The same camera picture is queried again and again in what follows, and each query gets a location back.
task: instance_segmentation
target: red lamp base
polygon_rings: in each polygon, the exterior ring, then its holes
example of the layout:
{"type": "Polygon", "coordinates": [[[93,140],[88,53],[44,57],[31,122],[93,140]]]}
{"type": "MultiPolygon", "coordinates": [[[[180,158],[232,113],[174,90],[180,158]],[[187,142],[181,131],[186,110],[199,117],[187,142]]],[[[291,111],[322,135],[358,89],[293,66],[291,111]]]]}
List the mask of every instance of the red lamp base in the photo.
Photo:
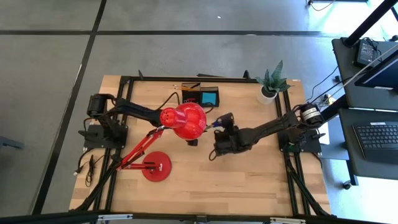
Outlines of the red lamp base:
{"type": "Polygon", "coordinates": [[[150,169],[143,169],[142,174],[144,177],[153,182],[160,182],[166,179],[172,171],[172,161],[170,160],[169,156],[166,155],[164,152],[151,152],[149,153],[142,163],[145,162],[155,162],[156,164],[160,164],[160,167],[150,170],[150,169]]]}

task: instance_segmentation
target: red lamp shade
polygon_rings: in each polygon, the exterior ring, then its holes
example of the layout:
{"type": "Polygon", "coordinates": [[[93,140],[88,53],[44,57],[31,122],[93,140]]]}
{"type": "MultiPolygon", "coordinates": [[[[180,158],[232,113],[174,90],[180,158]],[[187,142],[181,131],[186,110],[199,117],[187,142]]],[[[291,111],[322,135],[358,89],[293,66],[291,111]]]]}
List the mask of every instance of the red lamp shade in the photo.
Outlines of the red lamp shade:
{"type": "Polygon", "coordinates": [[[196,103],[183,103],[177,108],[166,108],[160,114],[160,122],[172,128],[185,140],[199,138],[206,128],[206,113],[196,103]]]}

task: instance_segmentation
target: monitor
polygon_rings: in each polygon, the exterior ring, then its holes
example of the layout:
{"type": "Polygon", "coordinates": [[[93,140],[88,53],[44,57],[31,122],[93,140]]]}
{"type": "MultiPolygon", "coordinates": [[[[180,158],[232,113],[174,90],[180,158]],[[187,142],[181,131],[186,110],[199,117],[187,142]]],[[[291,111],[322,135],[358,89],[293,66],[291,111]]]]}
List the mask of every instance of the monitor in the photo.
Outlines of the monitor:
{"type": "Polygon", "coordinates": [[[386,90],[398,89],[398,50],[355,82],[355,85],[386,90]]]}

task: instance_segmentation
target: white pot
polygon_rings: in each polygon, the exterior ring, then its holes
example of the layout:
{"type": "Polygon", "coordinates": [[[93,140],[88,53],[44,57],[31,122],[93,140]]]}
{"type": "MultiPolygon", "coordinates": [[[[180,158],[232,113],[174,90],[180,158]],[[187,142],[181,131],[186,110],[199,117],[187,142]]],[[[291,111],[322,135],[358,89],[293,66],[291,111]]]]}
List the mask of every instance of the white pot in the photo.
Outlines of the white pot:
{"type": "Polygon", "coordinates": [[[272,103],[274,101],[277,93],[275,93],[275,95],[272,97],[266,97],[266,96],[264,96],[264,94],[262,94],[262,91],[261,91],[262,88],[263,88],[263,86],[260,87],[260,90],[257,93],[257,99],[259,100],[260,103],[265,104],[265,105],[272,103]]]}

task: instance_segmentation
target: white cable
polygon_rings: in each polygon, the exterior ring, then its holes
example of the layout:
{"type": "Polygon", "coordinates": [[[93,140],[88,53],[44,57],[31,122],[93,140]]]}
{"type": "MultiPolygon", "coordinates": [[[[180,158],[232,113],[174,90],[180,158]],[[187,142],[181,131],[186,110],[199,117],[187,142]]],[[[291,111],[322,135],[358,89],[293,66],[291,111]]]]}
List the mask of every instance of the white cable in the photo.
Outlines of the white cable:
{"type": "Polygon", "coordinates": [[[327,6],[323,7],[323,8],[321,8],[321,9],[315,9],[314,6],[312,5],[313,3],[310,3],[310,5],[311,5],[311,7],[313,8],[313,10],[315,10],[315,11],[322,11],[322,10],[326,9],[327,7],[329,7],[331,4],[333,4],[335,1],[336,1],[336,0],[333,0],[329,5],[327,5],[327,6]]]}
{"type": "Polygon", "coordinates": [[[388,51],[384,52],[382,55],[378,56],[378,58],[374,59],[371,63],[369,63],[367,66],[365,66],[364,68],[362,68],[357,74],[355,74],[350,80],[348,80],[346,83],[343,84],[342,87],[340,87],[337,91],[334,92],[334,94],[336,94],[337,92],[339,92],[342,88],[344,88],[344,86],[348,85],[351,81],[353,81],[355,79],[355,77],[357,77],[359,74],[362,73],[363,70],[367,69],[369,66],[371,66],[371,64],[373,64],[375,61],[379,60],[379,58],[383,57],[385,54],[387,54],[388,52],[390,52],[392,49],[398,47],[398,44],[391,47],[388,51]]]}

